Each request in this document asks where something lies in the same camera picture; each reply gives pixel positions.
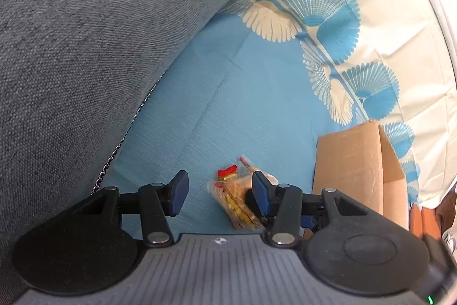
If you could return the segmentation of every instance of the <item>cardboard box flap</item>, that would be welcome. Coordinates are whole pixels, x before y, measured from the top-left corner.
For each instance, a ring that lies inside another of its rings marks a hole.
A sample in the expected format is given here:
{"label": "cardboard box flap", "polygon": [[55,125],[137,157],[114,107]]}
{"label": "cardboard box flap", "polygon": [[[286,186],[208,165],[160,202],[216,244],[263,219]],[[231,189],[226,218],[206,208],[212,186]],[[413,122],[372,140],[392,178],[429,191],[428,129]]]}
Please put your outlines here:
{"label": "cardboard box flap", "polygon": [[335,188],[408,228],[406,180],[376,121],[319,138],[312,192]]}

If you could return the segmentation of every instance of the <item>textured gray cloth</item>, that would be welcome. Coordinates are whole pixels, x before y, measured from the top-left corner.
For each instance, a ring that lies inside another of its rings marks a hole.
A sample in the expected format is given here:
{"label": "textured gray cloth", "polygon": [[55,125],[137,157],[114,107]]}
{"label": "textured gray cloth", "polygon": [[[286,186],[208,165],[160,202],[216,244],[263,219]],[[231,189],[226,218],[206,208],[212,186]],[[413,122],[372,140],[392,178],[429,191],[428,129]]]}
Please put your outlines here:
{"label": "textured gray cloth", "polygon": [[23,290],[15,240],[91,192],[147,92],[226,1],[0,0],[0,304]]}

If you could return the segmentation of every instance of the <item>blue fabric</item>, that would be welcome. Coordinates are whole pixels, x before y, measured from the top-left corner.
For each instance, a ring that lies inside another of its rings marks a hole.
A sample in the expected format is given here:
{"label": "blue fabric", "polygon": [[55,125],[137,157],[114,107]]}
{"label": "blue fabric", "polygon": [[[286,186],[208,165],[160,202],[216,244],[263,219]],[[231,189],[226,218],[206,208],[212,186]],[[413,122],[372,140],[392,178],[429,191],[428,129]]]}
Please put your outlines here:
{"label": "blue fabric", "polygon": [[[217,169],[246,154],[280,182],[312,190],[319,136],[339,131],[314,94],[299,41],[271,43],[238,16],[216,15],[173,62],[134,121],[104,181],[122,192],[189,173],[174,233],[229,233],[207,192]],[[139,236],[139,221],[124,218]]]}

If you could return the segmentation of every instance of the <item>silver screw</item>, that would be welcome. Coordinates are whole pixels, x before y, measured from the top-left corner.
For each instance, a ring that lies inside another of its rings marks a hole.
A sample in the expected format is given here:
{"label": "silver screw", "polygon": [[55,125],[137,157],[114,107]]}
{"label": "silver screw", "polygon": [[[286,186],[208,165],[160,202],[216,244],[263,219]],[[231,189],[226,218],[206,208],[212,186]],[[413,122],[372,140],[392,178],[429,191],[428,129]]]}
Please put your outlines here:
{"label": "silver screw", "polygon": [[295,237],[289,233],[276,233],[273,235],[273,242],[283,245],[283,244],[291,244],[295,240]]}
{"label": "silver screw", "polygon": [[153,233],[148,234],[147,236],[149,242],[154,244],[166,243],[170,240],[170,236],[163,231],[155,231]]}

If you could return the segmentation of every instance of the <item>plastic snack bag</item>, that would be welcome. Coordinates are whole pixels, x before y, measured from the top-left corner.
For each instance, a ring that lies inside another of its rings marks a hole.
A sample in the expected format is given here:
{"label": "plastic snack bag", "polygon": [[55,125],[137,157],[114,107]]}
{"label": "plastic snack bag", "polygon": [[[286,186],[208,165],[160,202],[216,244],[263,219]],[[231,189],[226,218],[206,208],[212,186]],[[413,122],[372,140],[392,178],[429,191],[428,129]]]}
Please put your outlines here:
{"label": "plastic snack bag", "polygon": [[[246,192],[252,188],[252,174],[258,170],[245,156],[241,156],[238,158],[238,164],[219,170],[217,181],[209,183],[209,192],[225,210],[236,229],[263,227],[244,202]],[[274,176],[265,172],[264,175],[272,184],[278,184],[278,180]]]}

